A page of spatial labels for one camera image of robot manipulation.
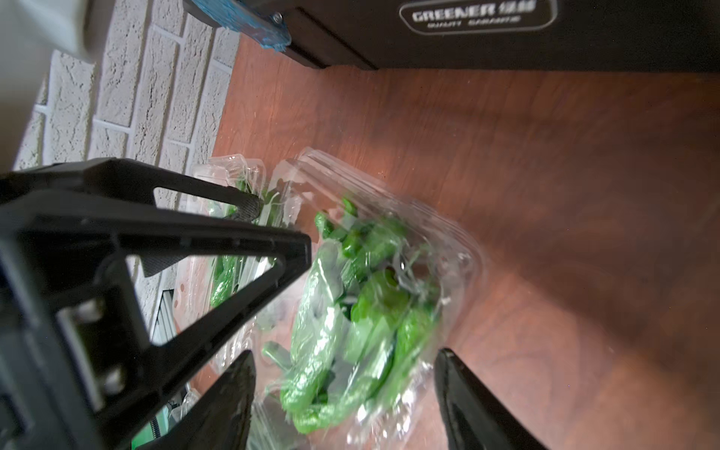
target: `green chili pepper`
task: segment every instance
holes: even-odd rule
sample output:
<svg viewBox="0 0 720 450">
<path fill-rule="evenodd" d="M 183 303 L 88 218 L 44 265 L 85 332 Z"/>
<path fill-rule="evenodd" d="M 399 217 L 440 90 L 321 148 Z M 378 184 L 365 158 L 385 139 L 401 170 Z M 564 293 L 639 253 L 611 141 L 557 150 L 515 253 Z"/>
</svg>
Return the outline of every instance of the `green chili pepper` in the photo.
<svg viewBox="0 0 720 450">
<path fill-rule="evenodd" d="M 330 233 L 335 230 L 335 225 L 328 218 L 328 213 L 324 211 L 319 211 L 315 215 L 315 226 L 318 227 L 318 233 L 323 239 L 330 237 Z"/>
<path fill-rule="evenodd" d="M 365 237 L 367 237 L 368 233 L 370 232 L 370 230 L 372 230 L 375 223 L 371 220 L 356 219 L 355 217 L 351 217 L 351 219 L 352 225 L 350 225 L 350 230 L 345 229 L 343 226 L 336 227 L 335 230 L 330 233 L 328 239 L 336 239 L 344 243 L 347 238 L 350 238 L 351 235 L 354 235 L 353 239 L 360 238 L 358 244 L 362 246 Z M 343 218 L 342 223 L 348 223 L 350 221 L 351 220 L 348 218 Z M 359 249 L 360 247 L 355 249 L 354 253 L 356 254 Z"/>
<path fill-rule="evenodd" d="M 358 217 L 358 207 L 355 206 L 355 204 L 348 199 L 347 197 L 343 197 L 342 199 L 343 206 L 345 207 L 345 213 L 349 214 L 354 217 Z"/>
<path fill-rule="evenodd" d="M 354 258 L 362 247 L 363 237 L 360 230 L 350 230 L 343 240 L 343 256 L 346 258 Z"/>
<path fill-rule="evenodd" d="M 392 339 L 378 345 L 372 357 L 356 368 L 346 393 L 337 402 L 314 404 L 292 414 L 295 428 L 303 434 L 337 426 L 378 390 L 392 366 Z"/>
<path fill-rule="evenodd" d="M 357 256 L 343 267 L 341 278 L 345 289 L 352 290 L 372 269 L 395 255 L 406 232 L 405 226 L 398 219 L 388 217 L 378 222 L 368 233 Z"/>
<path fill-rule="evenodd" d="M 305 358 L 293 359 L 293 367 L 280 390 L 282 409 L 300 413 L 312 404 L 323 387 L 347 322 L 339 306 L 328 308 L 316 339 Z"/>
<path fill-rule="evenodd" d="M 382 389 L 379 403 L 392 407 L 408 386 L 410 370 L 415 366 L 420 352 L 436 326 L 436 318 L 429 307 L 413 307 L 400 322 L 397 343 L 392 357 L 392 370 Z"/>
<path fill-rule="evenodd" d="M 290 355 L 293 362 L 307 358 L 323 326 L 324 314 L 343 294 L 339 268 L 336 266 L 340 244 L 326 240 L 318 249 L 307 275 L 302 298 L 292 324 Z"/>
<path fill-rule="evenodd" d="M 233 294 L 235 269 L 237 266 L 237 256 L 222 255 L 216 258 L 215 276 L 213 277 L 212 292 L 210 294 L 210 306 L 217 307 Z"/>
<path fill-rule="evenodd" d="M 398 287 L 391 270 L 372 274 L 350 312 L 352 324 L 343 359 L 355 364 L 382 339 L 392 336 L 409 301 L 410 294 Z"/>
</svg>

